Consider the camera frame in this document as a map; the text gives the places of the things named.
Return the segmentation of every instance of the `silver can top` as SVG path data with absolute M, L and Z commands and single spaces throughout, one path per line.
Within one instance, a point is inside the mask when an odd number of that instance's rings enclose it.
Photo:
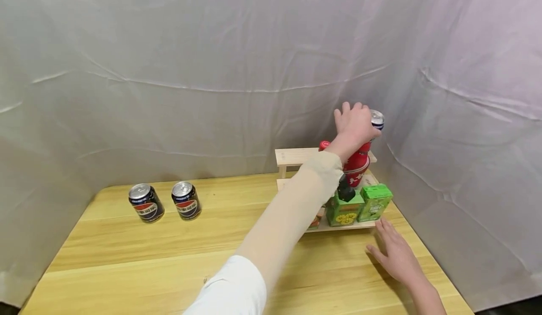
M 183 197 L 186 194 L 188 194 L 190 191 L 192 191 L 192 183 L 181 181 L 175 183 L 173 186 L 173 189 L 171 190 L 171 194 L 177 197 Z
M 373 125 L 384 124 L 384 114 L 378 110 L 371 109 L 371 123 Z
M 130 189 L 128 197 L 132 200 L 139 200 L 140 198 L 145 197 L 150 190 L 151 186 L 146 183 L 136 184 Z

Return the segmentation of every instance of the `drink carton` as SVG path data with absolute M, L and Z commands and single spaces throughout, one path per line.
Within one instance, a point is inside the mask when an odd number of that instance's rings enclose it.
M 318 229 L 318 226 L 320 226 L 320 220 L 324 217 L 325 211 L 326 209 L 324 207 L 318 210 L 318 213 L 314 217 L 313 222 L 311 223 L 311 225 L 308 227 L 307 230 Z
M 339 193 L 329 200 L 326 216 L 330 226 L 350 226 L 356 221 L 356 216 L 363 209 L 364 201 L 359 192 L 350 196 L 349 201 L 341 200 Z
M 361 188 L 361 196 L 363 196 L 365 206 L 358 215 L 358 222 L 379 219 L 393 198 L 393 194 L 385 184 L 364 186 Z

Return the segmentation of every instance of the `wooden rack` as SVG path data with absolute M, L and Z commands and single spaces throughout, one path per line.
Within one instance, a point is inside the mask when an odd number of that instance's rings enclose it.
M 312 155 L 318 152 L 318 148 L 290 148 L 290 149 L 275 149 L 277 157 L 277 166 L 279 168 L 279 178 L 277 179 L 277 189 L 280 191 L 288 182 L 286 178 L 286 169 L 291 166 L 300 166 L 307 161 Z M 376 158 L 372 152 L 369 152 L 371 163 L 376 162 Z M 361 178 L 361 186 L 374 186 L 378 184 L 378 180 L 372 175 L 370 170 L 367 170 Z M 374 221 L 354 222 L 350 226 L 329 226 L 326 216 L 321 219 L 318 229 L 307 230 L 306 233 L 330 232 L 333 230 L 348 230 L 348 229 L 364 229 L 373 228 Z

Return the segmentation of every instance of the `beige arm sleeve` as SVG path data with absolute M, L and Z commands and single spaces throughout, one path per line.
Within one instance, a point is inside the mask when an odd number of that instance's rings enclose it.
M 342 168 L 339 157 L 326 151 L 307 161 L 271 201 L 236 251 L 260 271 L 268 294 L 293 247 L 321 205 L 335 193 Z

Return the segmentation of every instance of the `forearm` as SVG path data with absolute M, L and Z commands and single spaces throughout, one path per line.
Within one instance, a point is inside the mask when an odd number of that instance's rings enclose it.
M 414 301 L 418 315 L 446 315 L 438 291 L 428 281 L 423 280 L 407 286 Z
M 342 175 L 338 155 L 321 152 L 279 191 L 247 234 L 236 255 L 258 268 L 270 293 L 293 247 L 333 195 Z

